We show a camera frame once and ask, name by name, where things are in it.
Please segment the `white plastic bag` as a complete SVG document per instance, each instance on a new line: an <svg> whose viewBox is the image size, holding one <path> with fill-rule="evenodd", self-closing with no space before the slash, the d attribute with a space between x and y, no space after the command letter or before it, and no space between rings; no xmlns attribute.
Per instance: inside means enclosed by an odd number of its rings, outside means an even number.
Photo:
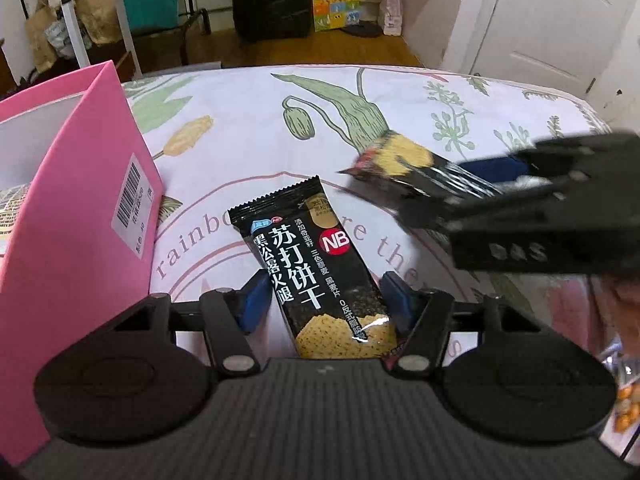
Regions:
<svg viewBox="0 0 640 480"><path fill-rule="evenodd" d="M402 29L401 0L381 0L378 7L378 26L385 36L399 37Z"/></svg>

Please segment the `pink storage box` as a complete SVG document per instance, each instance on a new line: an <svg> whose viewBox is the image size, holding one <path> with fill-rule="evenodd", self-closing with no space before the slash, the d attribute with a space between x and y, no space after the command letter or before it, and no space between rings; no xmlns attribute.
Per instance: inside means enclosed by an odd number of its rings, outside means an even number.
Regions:
<svg viewBox="0 0 640 480"><path fill-rule="evenodd" d="M1 259L1 455L48 440L40 368L149 291L164 188L112 63L1 104L1 185L27 190Z"/></svg>

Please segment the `floral bed sheet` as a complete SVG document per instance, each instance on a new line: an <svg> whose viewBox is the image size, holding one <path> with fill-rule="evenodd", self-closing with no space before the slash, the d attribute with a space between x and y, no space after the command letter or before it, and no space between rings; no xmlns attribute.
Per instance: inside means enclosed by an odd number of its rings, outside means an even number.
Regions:
<svg viewBox="0 0 640 480"><path fill-rule="evenodd" d="M393 205L347 169L397 131L452 162L500 156L535 142L605 133L583 100L510 81L409 67L265 66L148 77L124 87L165 185L150 287L177 301L244 283L259 266L228 212L319 177L374 276L460 300L505 296L592 352L613 339L593 278L457 270L446 240L407 230Z"/></svg>

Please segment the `black soda cracker packet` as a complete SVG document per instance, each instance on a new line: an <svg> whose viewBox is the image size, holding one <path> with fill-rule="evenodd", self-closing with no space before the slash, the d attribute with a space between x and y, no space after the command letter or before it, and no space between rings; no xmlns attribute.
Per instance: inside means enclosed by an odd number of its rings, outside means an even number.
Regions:
<svg viewBox="0 0 640 480"><path fill-rule="evenodd" d="M396 328L317 177L229 210L267 271L303 359L385 358Z"/></svg>

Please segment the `brown paper bag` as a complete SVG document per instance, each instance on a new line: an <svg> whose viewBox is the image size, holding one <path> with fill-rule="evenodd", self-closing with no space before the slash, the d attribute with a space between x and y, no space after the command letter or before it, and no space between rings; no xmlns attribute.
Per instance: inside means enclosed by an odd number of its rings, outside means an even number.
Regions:
<svg viewBox="0 0 640 480"><path fill-rule="evenodd" d="M76 11L89 38L98 46L122 40L114 0L77 0Z"/></svg>

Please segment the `teal tote bag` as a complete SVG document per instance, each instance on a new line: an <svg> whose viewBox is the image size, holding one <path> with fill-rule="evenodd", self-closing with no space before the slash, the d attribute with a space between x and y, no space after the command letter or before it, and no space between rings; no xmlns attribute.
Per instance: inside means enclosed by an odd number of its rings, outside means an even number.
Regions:
<svg viewBox="0 0 640 480"><path fill-rule="evenodd" d="M179 24L178 0L124 0L128 25L135 35L172 29Z"/></svg>

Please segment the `colourful gift bag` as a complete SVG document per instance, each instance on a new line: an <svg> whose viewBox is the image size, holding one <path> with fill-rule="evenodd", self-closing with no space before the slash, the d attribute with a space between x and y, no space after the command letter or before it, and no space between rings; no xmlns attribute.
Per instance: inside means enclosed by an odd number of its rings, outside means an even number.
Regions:
<svg viewBox="0 0 640 480"><path fill-rule="evenodd" d="M342 29L360 22L360 0L312 0L314 31Z"/></svg>

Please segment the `orange snack bag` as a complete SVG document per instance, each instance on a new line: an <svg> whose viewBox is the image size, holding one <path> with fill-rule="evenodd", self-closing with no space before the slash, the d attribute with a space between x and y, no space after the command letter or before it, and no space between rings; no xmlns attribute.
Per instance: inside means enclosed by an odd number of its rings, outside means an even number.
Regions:
<svg viewBox="0 0 640 480"><path fill-rule="evenodd" d="M599 359L616 382L614 408L600 440L622 460L634 460L634 448L639 446L639 359L623 352L620 342Z"/></svg>

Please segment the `beige large snack bag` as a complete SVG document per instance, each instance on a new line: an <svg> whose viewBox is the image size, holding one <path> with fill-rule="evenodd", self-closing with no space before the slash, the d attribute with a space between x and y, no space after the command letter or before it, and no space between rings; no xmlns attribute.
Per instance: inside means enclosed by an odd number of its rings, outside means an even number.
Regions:
<svg viewBox="0 0 640 480"><path fill-rule="evenodd" d="M0 255L6 254L11 235L17 222L21 206L29 191L30 184L25 183L0 192Z"/></svg>

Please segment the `white metal rack stand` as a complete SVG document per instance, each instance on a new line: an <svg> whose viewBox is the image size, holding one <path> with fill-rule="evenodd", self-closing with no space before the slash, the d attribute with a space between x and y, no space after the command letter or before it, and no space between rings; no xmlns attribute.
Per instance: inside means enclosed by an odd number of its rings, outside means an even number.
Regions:
<svg viewBox="0 0 640 480"><path fill-rule="evenodd" d="M116 58L116 70L124 81L142 76L124 0L60 0L60 9L80 68L91 65L86 38L98 47L122 42L124 53Z"/></svg>

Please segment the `white door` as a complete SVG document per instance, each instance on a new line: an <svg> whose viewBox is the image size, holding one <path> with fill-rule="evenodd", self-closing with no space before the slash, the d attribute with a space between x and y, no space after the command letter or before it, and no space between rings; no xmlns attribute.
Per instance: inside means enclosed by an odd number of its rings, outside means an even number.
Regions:
<svg viewBox="0 0 640 480"><path fill-rule="evenodd" d="M442 70L583 98L610 62L637 0L461 0Z"/></svg>

